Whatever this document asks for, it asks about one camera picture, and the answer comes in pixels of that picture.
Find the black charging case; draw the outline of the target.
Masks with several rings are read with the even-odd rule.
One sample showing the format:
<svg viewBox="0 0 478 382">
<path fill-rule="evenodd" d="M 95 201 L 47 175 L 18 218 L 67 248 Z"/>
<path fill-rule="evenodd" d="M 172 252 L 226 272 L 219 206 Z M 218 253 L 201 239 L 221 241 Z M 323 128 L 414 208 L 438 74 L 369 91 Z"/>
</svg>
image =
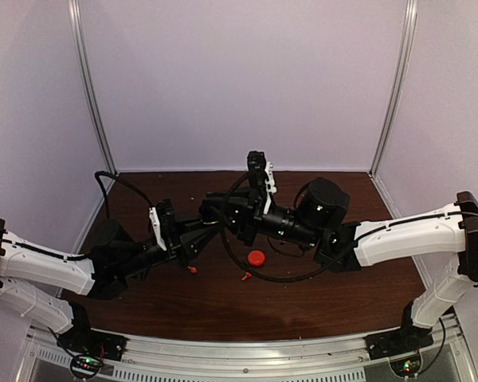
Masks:
<svg viewBox="0 0 478 382">
<path fill-rule="evenodd" d="M 219 224 L 223 219 L 221 207 L 221 201 L 204 200 L 199 207 L 199 213 L 202 223 L 204 225 Z"/>
</svg>

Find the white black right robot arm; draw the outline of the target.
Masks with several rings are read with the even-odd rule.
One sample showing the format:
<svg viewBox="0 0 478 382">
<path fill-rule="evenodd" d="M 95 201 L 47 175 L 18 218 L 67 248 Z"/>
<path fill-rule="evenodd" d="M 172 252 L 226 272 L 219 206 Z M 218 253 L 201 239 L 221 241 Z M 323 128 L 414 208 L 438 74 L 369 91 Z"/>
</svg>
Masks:
<svg viewBox="0 0 478 382">
<path fill-rule="evenodd" d="M 314 250 L 322 271 L 359 271 L 392 259 L 452 252 L 454 258 L 430 290 L 409 302 L 398 329 L 371 337 L 406 352 L 417 347 L 466 291 L 478 287 L 478 201 L 467 191 L 456 201 L 420 215 L 346 224 L 350 197 L 318 177 L 300 188 L 291 208 L 276 205 L 271 183 L 236 182 L 223 193 L 207 193 L 200 213 L 216 221 L 221 236 L 233 233 L 250 246 L 259 234 Z"/>
</svg>

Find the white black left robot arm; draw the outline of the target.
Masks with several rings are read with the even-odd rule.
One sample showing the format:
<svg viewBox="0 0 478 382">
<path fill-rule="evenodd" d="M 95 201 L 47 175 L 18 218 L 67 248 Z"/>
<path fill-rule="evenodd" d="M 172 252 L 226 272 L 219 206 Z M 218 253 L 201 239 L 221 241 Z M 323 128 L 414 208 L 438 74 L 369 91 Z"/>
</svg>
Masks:
<svg viewBox="0 0 478 382">
<path fill-rule="evenodd" d="M 91 353 L 101 341 L 86 309 L 38 290 L 49 284 L 96 300 L 110 300 L 127 289 L 130 278 L 175 261 L 190 265 L 217 234 L 216 223 L 198 219 L 153 219 L 153 235 L 135 242 L 116 221 L 99 227 L 96 242 L 85 254 L 33 244 L 6 230 L 0 218 L 0 300 L 51 329 L 70 348 Z"/>
</svg>

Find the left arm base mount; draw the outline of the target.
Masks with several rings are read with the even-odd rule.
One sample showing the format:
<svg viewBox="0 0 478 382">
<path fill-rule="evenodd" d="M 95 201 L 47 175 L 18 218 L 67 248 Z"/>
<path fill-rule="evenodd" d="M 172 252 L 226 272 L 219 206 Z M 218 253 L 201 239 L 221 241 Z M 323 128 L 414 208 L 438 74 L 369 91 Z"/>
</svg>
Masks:
<svg viewBox="0 0 478 382">
<path fill-rule="evenodd" d="M 90 380 L 107 366 L 107 361 L 121 361 L 127 338 L 117 334 L 90 330 L 55 333 L 49 330 L 69 356 L 69 371 L 77 380 Z"/>
</svg>

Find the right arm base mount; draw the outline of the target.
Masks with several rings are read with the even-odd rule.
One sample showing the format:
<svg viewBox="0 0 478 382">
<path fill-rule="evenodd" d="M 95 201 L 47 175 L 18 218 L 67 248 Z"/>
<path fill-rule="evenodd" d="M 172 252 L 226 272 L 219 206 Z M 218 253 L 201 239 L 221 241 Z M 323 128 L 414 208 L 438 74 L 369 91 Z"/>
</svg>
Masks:
<svg viewBox="0 0 478 382">
<path fill-rule="evenodd" d="M 387 358 L 391 372 L 402 379 L 423 371 L 421 350 L 433 344 L 430 329 L 398 328 L 364 338 L 371 361 Z"/>
</svg>

